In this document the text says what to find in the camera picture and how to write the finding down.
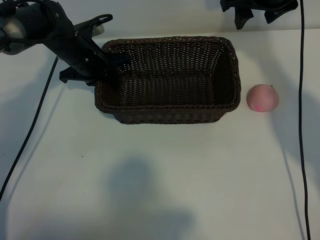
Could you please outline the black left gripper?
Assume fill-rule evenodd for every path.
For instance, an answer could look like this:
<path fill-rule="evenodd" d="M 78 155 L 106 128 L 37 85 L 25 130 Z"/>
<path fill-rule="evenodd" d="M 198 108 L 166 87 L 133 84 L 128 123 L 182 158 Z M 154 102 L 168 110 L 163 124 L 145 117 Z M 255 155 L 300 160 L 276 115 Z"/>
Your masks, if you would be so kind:
<path fill-rule="evenodd" d="M 94 27 L 111 20 L 110 14 L 99 15 L 77 25 L 68 19 L 62 6 L 57 2 L 47 3 L 55 17 L 55 36 L 44 45 L 55 53 L 69 67 L 59 74 L 59 79 L 83 81 L 94 86 L 105 80 L 113 89 L 120 88 L 118 68 L 131 63 L 128 53 L 107 53 L 92 40 Z"/>

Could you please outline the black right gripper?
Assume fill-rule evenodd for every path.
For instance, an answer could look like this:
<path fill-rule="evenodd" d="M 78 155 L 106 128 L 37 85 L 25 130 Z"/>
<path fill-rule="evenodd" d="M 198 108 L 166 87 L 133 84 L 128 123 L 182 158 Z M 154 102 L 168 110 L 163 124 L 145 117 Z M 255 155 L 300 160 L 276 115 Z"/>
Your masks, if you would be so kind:
<path fill-rule="evenodd" d="M 265 11 L 264 17 L 268 24 L 285 14 L 284 10 L 295 10 L 297 0 L 221 0 L 222 11 L 234 8 L 234 23 L 237 30 L 241 30 L 245 23 L 254 17 L 252 10 Z"/>

